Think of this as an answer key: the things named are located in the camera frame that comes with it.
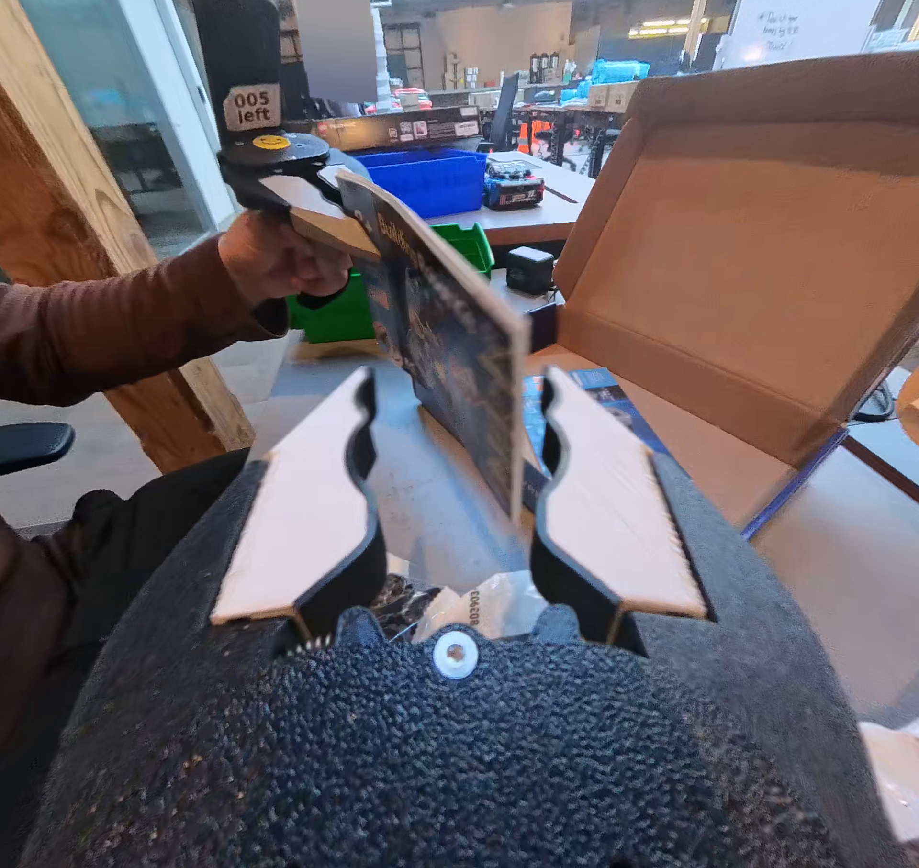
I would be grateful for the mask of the person's black garment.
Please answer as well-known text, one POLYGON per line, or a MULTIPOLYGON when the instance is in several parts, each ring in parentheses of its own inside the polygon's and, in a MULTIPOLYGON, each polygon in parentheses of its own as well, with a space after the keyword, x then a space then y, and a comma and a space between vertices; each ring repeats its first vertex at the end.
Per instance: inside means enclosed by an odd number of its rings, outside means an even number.
POLYGON ((63 728, 107 638, 144 583, 232 484, 247 455, 243 449, 185 467, 127 499, 110 490, 86 493, 53 533, 67 531, 83 579, 52 658, 2 745, 2 866, 17 865, 63 728))

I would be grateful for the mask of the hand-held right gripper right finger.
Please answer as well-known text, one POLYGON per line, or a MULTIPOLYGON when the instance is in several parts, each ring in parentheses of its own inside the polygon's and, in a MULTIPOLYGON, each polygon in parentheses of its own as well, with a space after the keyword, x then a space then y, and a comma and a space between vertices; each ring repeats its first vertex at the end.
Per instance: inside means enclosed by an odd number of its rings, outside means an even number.
POLYGON ((710 605, 655 467, 626 422, 557 366, 543 371, 542 462, 530 554, 536 589, 589 642, 637 613, 707 621, 710 605))

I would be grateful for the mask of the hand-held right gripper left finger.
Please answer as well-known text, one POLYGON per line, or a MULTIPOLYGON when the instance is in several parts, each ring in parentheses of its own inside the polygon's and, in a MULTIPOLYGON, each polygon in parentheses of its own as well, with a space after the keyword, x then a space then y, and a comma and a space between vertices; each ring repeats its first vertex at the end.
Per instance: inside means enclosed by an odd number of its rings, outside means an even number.
POLYGON ((367 484, 377 455, 374 371, 360 367, 273 445, 211 624, 336 628, 384 586, 387 552, 367 484))

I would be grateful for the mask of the person's brown top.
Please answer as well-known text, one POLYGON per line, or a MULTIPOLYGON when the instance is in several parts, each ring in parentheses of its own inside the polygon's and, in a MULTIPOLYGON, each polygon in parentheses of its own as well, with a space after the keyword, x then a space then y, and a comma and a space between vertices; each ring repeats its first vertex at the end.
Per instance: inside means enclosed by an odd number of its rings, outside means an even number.
POLYGON ((61 530, 27 539, 1 522, 1 744, 63 633, 83 579, 61 530))

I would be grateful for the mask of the background grey desk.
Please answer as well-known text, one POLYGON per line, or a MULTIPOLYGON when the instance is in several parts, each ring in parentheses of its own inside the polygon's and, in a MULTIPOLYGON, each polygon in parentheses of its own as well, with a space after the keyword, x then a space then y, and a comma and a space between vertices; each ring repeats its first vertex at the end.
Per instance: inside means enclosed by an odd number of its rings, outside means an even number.
POLYGON ((495 152, 489 157, 500 162, 525 162, 535 175, 545 180, 542 203, 534 208, 510 211, 480 208, 428 219, 427 223, 431 226, 457 224, 463 229, 470 229, 477 223, 492 246, 514 248, 566 241, 590 195, 594 179, 518 151, 495 152))

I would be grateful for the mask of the green plastic bin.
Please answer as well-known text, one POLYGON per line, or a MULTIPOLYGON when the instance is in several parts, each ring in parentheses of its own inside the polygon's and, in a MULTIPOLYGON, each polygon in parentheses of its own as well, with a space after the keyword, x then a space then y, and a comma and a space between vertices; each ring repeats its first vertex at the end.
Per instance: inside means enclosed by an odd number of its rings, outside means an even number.
MULTIPOLYGON (((469 228, 458 223, 441 223, 431 229, 454 247, 479 275, 491 280, 493 252, 479 223, 469 228)), ((375 336, 365 286, 355 267, 349 271, 347 286, 335 297, 316 299, 298 295, 288 297, 286 302, 291 328, 302 331, 310 344, 364 341, 375 336)))

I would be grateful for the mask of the clear bag of grey pieces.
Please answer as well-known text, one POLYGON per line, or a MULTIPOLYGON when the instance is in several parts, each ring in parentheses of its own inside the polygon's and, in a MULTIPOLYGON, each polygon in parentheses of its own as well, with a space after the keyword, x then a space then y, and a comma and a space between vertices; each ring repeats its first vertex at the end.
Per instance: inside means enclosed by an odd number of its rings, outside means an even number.
POLYGON ((455 625, 488 639, 529 634, 547 606, 527 570, 497 573, 464 594, 390 573, 370 611, 389 640, 420 643, 455 625))

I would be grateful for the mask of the blue toy box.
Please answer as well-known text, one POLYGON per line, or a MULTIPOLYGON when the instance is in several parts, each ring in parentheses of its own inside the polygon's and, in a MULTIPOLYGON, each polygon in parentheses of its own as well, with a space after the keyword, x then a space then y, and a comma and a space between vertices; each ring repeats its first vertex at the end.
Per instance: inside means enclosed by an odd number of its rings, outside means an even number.
POLYGON ((544 178, 523 160, 504 161, 490 156, 484 174, 482 206, 493 211, 534 208, 541 205, 544 178))

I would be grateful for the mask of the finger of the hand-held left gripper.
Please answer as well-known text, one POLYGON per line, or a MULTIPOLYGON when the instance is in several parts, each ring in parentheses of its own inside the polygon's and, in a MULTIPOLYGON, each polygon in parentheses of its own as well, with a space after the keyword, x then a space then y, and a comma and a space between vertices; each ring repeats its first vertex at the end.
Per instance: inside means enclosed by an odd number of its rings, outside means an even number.
POLYGON ((381 259, 377 245, 363 225, 306 179, 267 176, 259 183, 289 208, 293 229, 305 239, 334 247, 351 257, 381 259))
POLYGON ((322 194, 341 194, 339 174, 351 173, 364 183, 372 183, 361 161, 342 151, 328 151, 317 158, 317 188, 322 194))

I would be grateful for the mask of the dark office chair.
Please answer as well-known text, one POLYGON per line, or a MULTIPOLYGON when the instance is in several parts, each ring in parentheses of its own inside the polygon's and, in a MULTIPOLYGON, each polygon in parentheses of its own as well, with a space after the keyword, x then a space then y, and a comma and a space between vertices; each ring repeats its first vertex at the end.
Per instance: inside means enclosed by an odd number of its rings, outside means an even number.
POLYGON ((75 436, 67 423, 2 424, 1 476, 58 462, 72 449, 75 436))

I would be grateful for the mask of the person's left hand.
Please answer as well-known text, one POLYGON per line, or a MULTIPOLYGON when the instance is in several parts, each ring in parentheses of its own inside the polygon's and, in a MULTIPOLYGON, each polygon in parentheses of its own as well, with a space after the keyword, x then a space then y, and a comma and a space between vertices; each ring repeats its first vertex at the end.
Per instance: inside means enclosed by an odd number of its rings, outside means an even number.
POLYGON ((306 240, 265 211, 240 214, 218 242, 221 262, 251 308, 299 295, 327 298, 349 280, 347 253, 306 240))

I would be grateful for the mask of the black office chair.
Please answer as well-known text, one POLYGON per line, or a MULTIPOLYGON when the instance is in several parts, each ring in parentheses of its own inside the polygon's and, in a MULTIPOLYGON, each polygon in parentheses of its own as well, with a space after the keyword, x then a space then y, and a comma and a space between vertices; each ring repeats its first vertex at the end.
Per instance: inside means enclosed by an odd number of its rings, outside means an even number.
POLYGON ((509 151, 512 148, 513 111, 519 85, 519 73, 505 76, 500 96, 494 109, 487 136, 477 146, 480 153, 509 151))

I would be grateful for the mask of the blue robot kit box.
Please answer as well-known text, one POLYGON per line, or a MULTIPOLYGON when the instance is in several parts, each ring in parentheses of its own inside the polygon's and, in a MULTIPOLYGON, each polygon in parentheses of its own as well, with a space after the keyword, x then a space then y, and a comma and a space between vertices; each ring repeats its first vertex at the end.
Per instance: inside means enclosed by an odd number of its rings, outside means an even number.
POLYGON ((606 368, 754 534, 915 342, 917 235, 917 52, 640 81, 525 374, 606 368))

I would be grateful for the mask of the printed instruction booklet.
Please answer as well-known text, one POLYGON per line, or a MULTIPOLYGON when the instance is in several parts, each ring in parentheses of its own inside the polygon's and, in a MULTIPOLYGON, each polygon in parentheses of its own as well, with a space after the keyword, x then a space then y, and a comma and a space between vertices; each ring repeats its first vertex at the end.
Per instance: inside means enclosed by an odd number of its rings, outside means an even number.
POLYGON ((336 180, 343 210, 375 247, 354 263, 378 341, 466 451, 501 511, 519 523, 528 319, 401 200, 347 170, 336 180))

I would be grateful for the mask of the black power adapter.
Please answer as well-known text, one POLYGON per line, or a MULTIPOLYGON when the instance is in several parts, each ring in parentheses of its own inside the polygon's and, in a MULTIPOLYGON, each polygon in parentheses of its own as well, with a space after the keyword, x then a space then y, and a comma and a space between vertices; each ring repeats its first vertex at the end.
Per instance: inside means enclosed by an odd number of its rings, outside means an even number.
POLYGON ((505 257, 506 288, 528 296, 543 296, 555 289, 555 258, 551 253, 529 247, 513 248, 505 257))

